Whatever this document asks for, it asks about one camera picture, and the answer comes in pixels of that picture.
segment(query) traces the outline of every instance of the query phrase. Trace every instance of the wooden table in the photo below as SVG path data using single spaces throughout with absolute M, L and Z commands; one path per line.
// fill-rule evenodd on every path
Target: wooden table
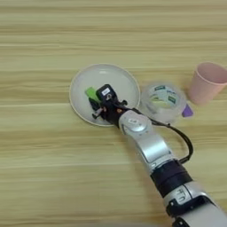
M 82 121 L 68 89 L 79 69 L 111 63 L 141 88 L 187 91 L 202 61 L 226 66 L 226 0 L 0 2 L 0 225 L 170 226 L 160 195 L 115 128 Z M 185 166 L 227 211 L 227 90 L 176 126 L 192 139 Z M 158 129 L 179 155 L 178 137 Z

